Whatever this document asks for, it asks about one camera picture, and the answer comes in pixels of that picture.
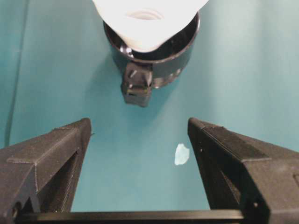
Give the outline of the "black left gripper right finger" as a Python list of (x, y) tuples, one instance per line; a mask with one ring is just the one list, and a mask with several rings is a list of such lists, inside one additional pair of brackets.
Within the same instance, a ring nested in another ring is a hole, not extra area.
[(252, 224), (298, 223), (298, 152), (196, 118), (188, 136), (211, 209), (239, 209)]

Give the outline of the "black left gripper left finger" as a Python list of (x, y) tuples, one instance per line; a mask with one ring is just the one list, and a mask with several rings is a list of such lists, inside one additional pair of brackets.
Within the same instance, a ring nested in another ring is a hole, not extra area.
[(91, 137), (83, 118), (0, 150), (0, 215), (69, 212)]

